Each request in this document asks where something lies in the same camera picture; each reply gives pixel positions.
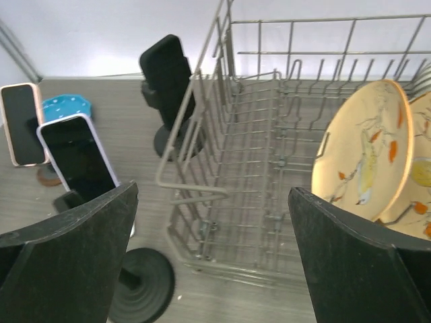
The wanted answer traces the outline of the black stand front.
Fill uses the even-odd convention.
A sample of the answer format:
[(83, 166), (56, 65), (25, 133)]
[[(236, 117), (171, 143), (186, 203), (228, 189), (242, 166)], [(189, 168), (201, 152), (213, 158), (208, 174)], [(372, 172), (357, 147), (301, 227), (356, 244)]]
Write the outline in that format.
[(90, 227), (90, 242), (79, 241), (85, 252), (79, 268), (90, 268), (93, 278), (104, 280), (101, 291), (110, 296), (111, 322), (155, 322), (174, 294), (174, 269), (165, 255), (151, 248), (125, 250), (128, 218), (138, 202), (137, 196), (115, 198)]

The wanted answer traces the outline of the black stand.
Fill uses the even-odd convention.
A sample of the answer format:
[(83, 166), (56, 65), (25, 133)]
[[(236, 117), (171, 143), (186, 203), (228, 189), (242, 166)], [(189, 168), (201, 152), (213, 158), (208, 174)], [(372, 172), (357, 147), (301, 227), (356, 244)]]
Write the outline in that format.
[(111, 322), (155, 322), (174, 294), (174, 269), (165, 255), (151, 248), (125, 250), (128, 218), (138, 202), (137, 196), (115, 198), (90, 227), (90, 242), (79, 241), (85, 252), (79, 268), (90, 268), (93, 278), (104, 280), (101, 291), (110, 296)]
[[(150, 88), (150, 85), (146, 80), (141, 82), (141, 93), (145, 98), (147, 105), (157, 110), (160, 116), (162, 116), (162, 113), (160, 112), (161, 103), (157, 95), (157, 92)], [(163, 125), (157, 130), (153, 140), (154, 150), (159, 157), (162, 157), (170, 136), (170, 129), (168, 128), (167, 123), (164, 120), (162, 122), (163, 122)], [(191, 125), (193, 126), (193, 130), (191, 131), (191, 134), (193, 134), (195, 132), (196, 124), (191, 122), (190, 118), (186, 119), (183, 122), (183, 124), (180, 127), (180, 130), (178, 131), (178, 134), (174, 142), (175, 149), (177, 150), (178, 153), (180, 152), (180, 149), (182, 148), (183, 143), (185, 142), (186, 132)], [(191, 157), (195, 157), (203, 149), (206, 139), (207, 138), (206, 138), (205, 130), (200, 129), (199, 134), (197, 135), (197, 138), (196, 138), (196, 142), (192, 144), (191, 141), (189, 141), (189, 143), (187, 144), (186, 151), (188, 151), (188, 148), (193, 147)]]

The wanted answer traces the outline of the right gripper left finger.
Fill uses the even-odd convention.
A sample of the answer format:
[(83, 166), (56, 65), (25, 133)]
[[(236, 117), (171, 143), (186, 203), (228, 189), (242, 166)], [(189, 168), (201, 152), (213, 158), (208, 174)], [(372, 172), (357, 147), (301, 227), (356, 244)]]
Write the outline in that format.
[(105, 322), (138, 205), (128, 182), (1, 234), (2, 322)]

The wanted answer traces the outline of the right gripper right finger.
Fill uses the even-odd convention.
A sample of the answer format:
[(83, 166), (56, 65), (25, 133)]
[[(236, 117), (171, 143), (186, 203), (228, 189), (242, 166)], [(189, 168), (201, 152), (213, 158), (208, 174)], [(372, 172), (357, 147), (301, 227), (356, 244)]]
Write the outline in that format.
[(430, 241), (291, 188), (290, 217), (317, 322), (429, 322)]

